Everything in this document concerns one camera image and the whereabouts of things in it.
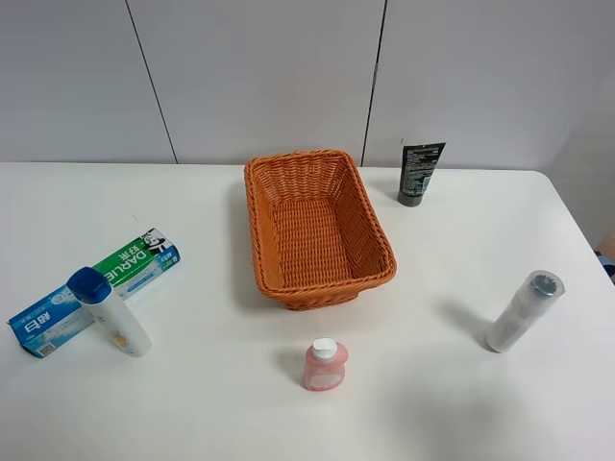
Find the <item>white bottle blue cap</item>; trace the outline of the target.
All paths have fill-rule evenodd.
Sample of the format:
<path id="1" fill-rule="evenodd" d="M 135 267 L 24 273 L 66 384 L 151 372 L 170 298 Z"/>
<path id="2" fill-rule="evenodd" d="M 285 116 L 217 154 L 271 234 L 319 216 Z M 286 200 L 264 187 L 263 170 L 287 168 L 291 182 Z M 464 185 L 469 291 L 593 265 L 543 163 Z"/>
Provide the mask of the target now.
<path id="1" fill-rule="evenodd" d="M 68 279 L 66 286 L 122 352 L 139 357 L 151 349 L 145 329 L 104 275 L 84 267 Z"/>

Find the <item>orange wicker basket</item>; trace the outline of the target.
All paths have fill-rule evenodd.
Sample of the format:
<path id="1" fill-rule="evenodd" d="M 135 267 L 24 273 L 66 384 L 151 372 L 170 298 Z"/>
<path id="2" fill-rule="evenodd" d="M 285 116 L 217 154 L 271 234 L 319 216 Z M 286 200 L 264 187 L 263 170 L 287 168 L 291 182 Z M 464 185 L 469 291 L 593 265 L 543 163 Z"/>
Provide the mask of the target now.
<path id="1" fill-rule="evenodd" d="M 263 296 L 306 311 L 351 301 L 395 277 L 391 245 L 347 153 L 253 158 L 244 181 Z"/>

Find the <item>green blue toothpaste box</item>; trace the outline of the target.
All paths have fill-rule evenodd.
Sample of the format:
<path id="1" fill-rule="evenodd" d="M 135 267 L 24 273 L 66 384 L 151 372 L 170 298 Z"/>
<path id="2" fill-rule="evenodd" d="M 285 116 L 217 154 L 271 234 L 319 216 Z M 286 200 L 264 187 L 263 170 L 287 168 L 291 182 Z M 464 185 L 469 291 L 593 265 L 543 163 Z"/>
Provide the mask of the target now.
<path id="1" fill-rule="evenodd" d="M 159 278 L 181 260 L 177 247 L 152 228 L 94 265 L 123 300 Z M 66 286 L 61 286 L 9 319 L 20 347 L 43 358 L 93 323 Z"/>

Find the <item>pink bottle white cap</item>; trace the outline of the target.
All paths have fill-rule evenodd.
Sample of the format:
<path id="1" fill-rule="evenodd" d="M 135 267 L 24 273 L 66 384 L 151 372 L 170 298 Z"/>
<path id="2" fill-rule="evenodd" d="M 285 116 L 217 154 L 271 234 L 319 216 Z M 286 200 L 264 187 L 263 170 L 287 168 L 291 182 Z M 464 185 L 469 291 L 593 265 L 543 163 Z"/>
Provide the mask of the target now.
<path id="1" fill-rule="evenodd" d="M 332 338 L 318 338 L 307 348 L 304 385 L 312 392 L 323 392 L 339 386 L 345 378 L 347 349 Z"/>

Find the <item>black tube upright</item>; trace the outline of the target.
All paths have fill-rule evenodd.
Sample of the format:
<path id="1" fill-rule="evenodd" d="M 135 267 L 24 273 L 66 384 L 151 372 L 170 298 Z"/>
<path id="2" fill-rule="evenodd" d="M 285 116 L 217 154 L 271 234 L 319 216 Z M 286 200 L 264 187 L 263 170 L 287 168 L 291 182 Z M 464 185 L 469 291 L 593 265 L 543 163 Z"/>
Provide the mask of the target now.
<path id="1" fill-rule="evenodd" d="M 404 147 L 398 191 L 400 204 L 415 207 L 422 203 L 445 146 L 442 142 Z"/>

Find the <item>white cylinder bottle silver cap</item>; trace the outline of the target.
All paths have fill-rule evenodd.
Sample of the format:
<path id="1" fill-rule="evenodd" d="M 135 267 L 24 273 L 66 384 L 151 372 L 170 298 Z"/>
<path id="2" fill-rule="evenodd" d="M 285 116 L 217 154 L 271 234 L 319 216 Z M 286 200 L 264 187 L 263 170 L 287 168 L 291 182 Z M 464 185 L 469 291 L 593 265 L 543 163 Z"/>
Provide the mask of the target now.
<path id="1" fill-rule="evenodd" d="M 564 283 L 556 274 L 533 271 L 485 331 L 485 345 L 494 352 L 508 351 L 564 293 Z"/>

